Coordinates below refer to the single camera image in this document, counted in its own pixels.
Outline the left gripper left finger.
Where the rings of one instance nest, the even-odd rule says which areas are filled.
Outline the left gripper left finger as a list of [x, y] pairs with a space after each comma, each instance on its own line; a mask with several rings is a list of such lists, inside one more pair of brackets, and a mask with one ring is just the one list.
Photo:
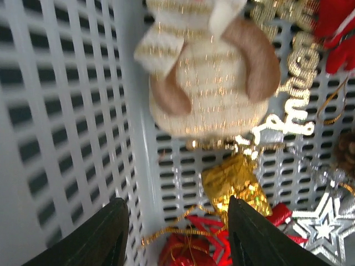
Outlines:
[[115, 198], [25, 265], [124, 265], [128, 231], [127, 204]]

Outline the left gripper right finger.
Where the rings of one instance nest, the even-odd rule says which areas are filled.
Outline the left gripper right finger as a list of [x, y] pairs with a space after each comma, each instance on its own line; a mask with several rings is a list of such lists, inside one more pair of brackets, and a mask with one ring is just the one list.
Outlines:
[[228, 231], [233, 265], [327, 265], [234, 196], [229, 202]]

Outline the white plastic basket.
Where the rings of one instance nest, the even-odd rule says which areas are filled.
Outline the white plastic basket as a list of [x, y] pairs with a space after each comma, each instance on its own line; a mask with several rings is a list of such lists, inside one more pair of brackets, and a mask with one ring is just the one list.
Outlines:
[[225, 150], [189, 151], [150, 116], [133, 50], [153, 19], [144, 1], [1, 2], [1, 264], [22, 265], [120, 197], [124, 265], [195, 204]]

